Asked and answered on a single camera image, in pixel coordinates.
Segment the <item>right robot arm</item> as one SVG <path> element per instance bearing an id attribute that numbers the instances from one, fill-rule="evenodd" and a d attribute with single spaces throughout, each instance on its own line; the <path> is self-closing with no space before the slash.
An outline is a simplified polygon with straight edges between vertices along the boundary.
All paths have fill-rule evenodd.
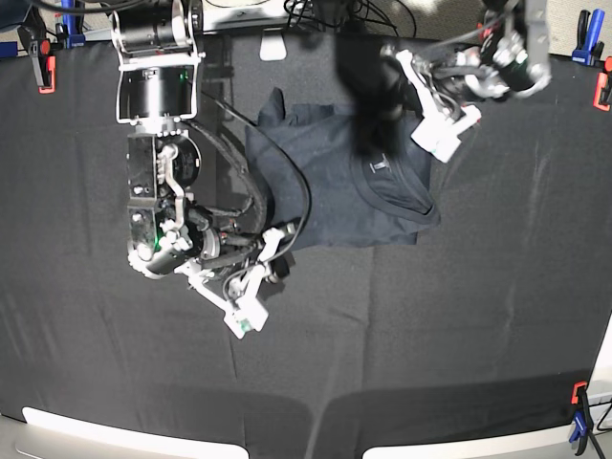
<path id="1" fill-rule="evenodd" d="M 127 255 L 148 278 L 184 275 L 244 333 L 266 322 L 259 289 L 279 277 L 299 226 L 267 226 L 268 201 L 245 157 L 196 119 L 202 19 L 198 1 L 142 1 L 111 16 L 120 71 L 116 117 L 134 127 L 126 154 Z M 243 211 L 253 214 L 254 232 L 236 228 L 238 210 L 196 201 L 192 186 L 202 154 L 195 135 L 210 142 L 245 186 Z"/>

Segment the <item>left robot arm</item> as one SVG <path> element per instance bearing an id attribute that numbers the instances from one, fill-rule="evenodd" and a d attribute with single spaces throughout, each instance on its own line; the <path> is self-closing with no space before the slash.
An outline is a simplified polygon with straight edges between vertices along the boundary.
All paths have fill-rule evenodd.
<path id="1" fill-rule="evenodd" d="M 343 104 L 287 107 L 274 90 L 248 153 L 273 196 L 288 249 L 413 245 L 440 223 L 430 190 L 481 119 L 486 100 L 526 98 L 550 82 L 541 1 L 489 1 L 483 24 L 411 50 L 396 39 L 334 41 Z"/>

